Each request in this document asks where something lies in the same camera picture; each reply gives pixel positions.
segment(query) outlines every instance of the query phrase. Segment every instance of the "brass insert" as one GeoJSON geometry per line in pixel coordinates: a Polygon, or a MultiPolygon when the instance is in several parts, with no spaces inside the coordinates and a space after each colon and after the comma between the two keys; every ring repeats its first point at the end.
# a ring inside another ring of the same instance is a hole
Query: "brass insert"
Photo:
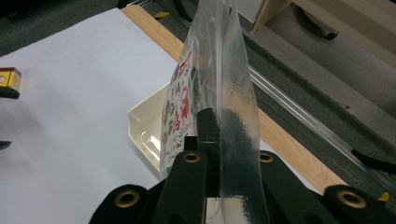
{"type": "Polygon", "coordinates": [[[361,196],[347,189],[339,190],[337,192],[337,198],[342,203],[353,208],[360,209],[364,208],[367,205],[366,201],[364,201],[361,196]]]}
{"type": "Polygon", "coordinates": [[[270,154],[261,152],[260,153],[260,161],[261,162],[271,162],[274,160],[274,157],[272,157],[270,154]]]}
{"type": "Polygon", "coordinates": [[[195,153],[188,153],[183,156],[183,160],[186,162],[197,162],[201,159],[201,157],[195,153]]]}
{"type": "Polygon", "coordinates": [[[139,194],[136,190],[126,189],[116,196],[114,203],[120,208],[127,208],[136,204],[137,201],[139,201],[139,194]]]}

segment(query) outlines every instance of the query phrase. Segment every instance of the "clear plastic bag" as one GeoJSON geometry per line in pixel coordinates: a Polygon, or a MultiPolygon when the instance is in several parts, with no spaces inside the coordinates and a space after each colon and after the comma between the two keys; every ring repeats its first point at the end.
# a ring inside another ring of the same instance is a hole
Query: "clear plastic bag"
{"type": "Polygon", "coordinates": [[[163,108],[161,175],[212,107],[220,127],[220,199],[206,223],[268,223],[262,192],[256,98],[234,0],[200,0],[163,108]]]}

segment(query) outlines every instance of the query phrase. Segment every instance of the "white tray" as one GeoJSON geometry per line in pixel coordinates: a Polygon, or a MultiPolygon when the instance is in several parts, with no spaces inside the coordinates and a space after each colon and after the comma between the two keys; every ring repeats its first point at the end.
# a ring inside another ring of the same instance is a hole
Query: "white tray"
{"type": "Polygon", "coordinates": [[[168,88],[169,83],[133,107],[128,113],[129,137],[154,167],[157,177],[160,174],[161,116],[168,88]]]}

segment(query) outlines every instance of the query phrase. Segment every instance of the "yellow box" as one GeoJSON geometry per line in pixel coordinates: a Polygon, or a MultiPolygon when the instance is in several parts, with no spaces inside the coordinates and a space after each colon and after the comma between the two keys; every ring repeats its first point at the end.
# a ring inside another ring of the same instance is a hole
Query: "yellow box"
{"type": "Polygon", "coordinates": [[[14,67],[0,68],[0,87],[17,91],[21,83],[21,73],[14,67]]]}

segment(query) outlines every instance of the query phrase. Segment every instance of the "black clamp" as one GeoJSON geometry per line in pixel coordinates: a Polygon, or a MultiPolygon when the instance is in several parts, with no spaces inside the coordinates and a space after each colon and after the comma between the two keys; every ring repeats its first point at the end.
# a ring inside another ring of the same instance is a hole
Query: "black clamp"
{"type": "MultiPolygon", "coordinates": [[[[219,197],[219,127],[211,108],[197,114],[197,129],[198,136],[185,138],[185,150],[167,179],[149,190],[135,185],[114,189],[90,223],[205,223],[206,198],[219,197]]],[[[332,186],[321,196],[276,154],[262,151],[260,162],[267,223],[396,223],[383,204],[358,189],[332,186]]]]}

